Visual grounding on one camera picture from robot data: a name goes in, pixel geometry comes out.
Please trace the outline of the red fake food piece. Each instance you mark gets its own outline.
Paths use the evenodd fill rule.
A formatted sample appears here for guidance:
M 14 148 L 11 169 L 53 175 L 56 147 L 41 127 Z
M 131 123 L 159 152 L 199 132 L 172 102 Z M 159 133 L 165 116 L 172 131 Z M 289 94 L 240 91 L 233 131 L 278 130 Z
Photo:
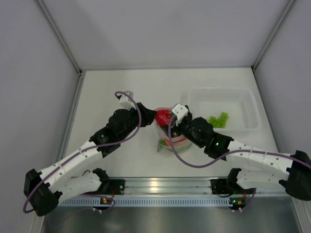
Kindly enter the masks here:
M 169 124 L 171 118 L 171 111 L 170 109 L 160 109 L 157 110 L 157 115 L 155 120 L 159 126 L 166 126 Z

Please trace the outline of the clear zip top bag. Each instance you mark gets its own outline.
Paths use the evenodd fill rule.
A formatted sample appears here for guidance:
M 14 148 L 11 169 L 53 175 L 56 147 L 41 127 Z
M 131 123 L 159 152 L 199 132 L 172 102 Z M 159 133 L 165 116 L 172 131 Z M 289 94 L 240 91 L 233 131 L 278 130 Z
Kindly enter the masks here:
M 166 108 L 166 107 L 159 107 L 159 108 L 156 108 L 155 111 L 157 110 L 160 110 L 160 109 L 170 109 L 170 108 Z M 187 138 L 185 138 L 183 135 L 179 136 L 179 137 L 174 137 L 172 138 L 172 140 L 170 141 L 169 140 L 169 137 L 167 135 L 168 133 L 168 125 L 166 126 L 159 126 L 156 122 L 156 120 L 154 119 L 154 125 L 155 125 L 155 130 L 156 130 L 156 133 L 157 133 L 157 136 L 158 136 L 158 140 L 160 139 L 167 139 L 169 142 L 170 142 L 170 145 L 171 145 L 171 142 L 177 142 L 177 143 L 180 143 L 180 142 L 183 142 L 183 143 L 186 143 L 186 142 L 190 142 Z M 160 154 L 163 154 L 163 155 L 171 155 L 173 154 L 173 152 L 169 152 L 169 151 L 161 151 L 159 152 Z

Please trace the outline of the green fake grapes bunch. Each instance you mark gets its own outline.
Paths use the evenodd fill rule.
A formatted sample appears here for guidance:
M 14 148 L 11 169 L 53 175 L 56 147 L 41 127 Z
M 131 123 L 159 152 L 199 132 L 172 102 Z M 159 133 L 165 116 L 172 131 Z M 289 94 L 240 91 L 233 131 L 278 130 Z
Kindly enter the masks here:
M 214 128 L 225 128 L 227 120 L 229 119 L 229 115 L 226 112 L 221 112 L 219 117 L 210 116 L 207 120 L 209 124 L 211 124 Z

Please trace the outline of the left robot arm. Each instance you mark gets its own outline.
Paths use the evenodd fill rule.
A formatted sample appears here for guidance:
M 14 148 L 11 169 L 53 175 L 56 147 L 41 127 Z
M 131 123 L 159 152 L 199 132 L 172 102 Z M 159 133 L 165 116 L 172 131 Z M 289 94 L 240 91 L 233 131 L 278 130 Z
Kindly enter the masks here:
M 23 212 L 29 213 L 27 205 L 31 205 L 37 216 L 45 216 L 67 199 L 85 193 L 106 193 L 110 178 L 104 170 L 97 168 L 79 177 L 76 173 L 117 150 L 140 128 L 151 125 L 156 115 L 155 110 L 147 109 L 140 102 L 128 109 L 118 109 L 105 127 L 71 155 L 40 171 L 29 170 L 25 175 Z

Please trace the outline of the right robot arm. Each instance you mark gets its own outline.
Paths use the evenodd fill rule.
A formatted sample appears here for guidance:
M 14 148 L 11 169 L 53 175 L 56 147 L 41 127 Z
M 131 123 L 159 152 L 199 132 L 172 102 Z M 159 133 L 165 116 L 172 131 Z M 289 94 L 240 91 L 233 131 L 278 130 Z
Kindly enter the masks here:
M 203 149 L 204 154 L 213 159 L 205 165 L 193 165 L 176 154 L 187 166 L 206 168 L 220 160 L 231 165 L 226 180 L 231 192 L 237 193 L 241 189 L 281 189 L 293 198 L 310 201 L 311 159 L 305 152 L 270 152 L 243 144 L 215 132 L 204 118 L 193 118 L 188 106 L 179 103 L 170 111 L 169 136 L 172 130 Z

